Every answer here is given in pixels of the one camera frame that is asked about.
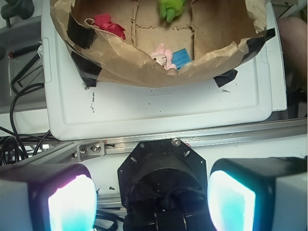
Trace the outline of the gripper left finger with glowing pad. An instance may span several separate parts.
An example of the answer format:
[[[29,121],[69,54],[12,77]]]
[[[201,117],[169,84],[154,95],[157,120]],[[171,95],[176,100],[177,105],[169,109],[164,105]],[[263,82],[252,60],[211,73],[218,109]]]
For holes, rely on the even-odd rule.
[[[83,164],[0,168],[2,231],[90,231],[96,210],[96,187]]]

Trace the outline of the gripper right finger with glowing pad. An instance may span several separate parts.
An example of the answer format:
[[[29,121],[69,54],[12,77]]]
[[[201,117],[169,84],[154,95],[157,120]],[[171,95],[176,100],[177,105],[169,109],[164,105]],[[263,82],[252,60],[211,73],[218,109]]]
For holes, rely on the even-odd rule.
[[[300,157],[222,158],[207,200],[218,231],[306,231],[308,162]]]

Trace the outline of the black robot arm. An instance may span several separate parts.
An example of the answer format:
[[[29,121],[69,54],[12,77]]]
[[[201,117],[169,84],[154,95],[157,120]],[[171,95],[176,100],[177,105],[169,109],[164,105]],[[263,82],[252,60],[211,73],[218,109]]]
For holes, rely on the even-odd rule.
[[[117,170],[126,215],[98,209],[85,165],[0,164],[3,231],[94,231],[97,219],[126,231],[305,231],[308,164],[304,157],[206,161],[173,140],[139,143]]]

